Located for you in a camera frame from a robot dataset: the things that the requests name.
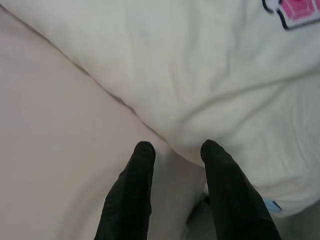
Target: pink label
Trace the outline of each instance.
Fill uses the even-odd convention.
[[[288,18],[293,20],[310,17],[315,12],[313,0],[283,0],[281,5]]]
[[[262,0],[269,13],[278,13],[285,29],[320,21],[320,0]]]

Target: blue tag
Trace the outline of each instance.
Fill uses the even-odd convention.
[[[263,198],[264,204],[270,213],[280,213],[282,208],[272,199]]]

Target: white bedding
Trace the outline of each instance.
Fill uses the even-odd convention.
[[[288,215],[320,198],[320,24],[286,31],[264,2],[0,0],[186,159],[225,146]]]
[[[157,151],[149,240],[181,240],[203,168],[0,6],[1,240],[93,240],[139,141]]]

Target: pink patch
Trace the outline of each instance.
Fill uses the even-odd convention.
[[[315,0],[316,7],[320,11],[320,0]]]
[[[316,2],[320,9],[320,0]],[[283,0],[281,5],[287,17],[293,20],[310,17],[315,12],[313,0]]]

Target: white sheet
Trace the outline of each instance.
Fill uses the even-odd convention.
[[[320,24],[286,31],[249,0],[0,3],[186,159],[214,139],[282,214],[319,199]]]
[[[150,240],[180,240],[204,170],[0,7],[0,239],[93,240],[138,141],[157,151]]]

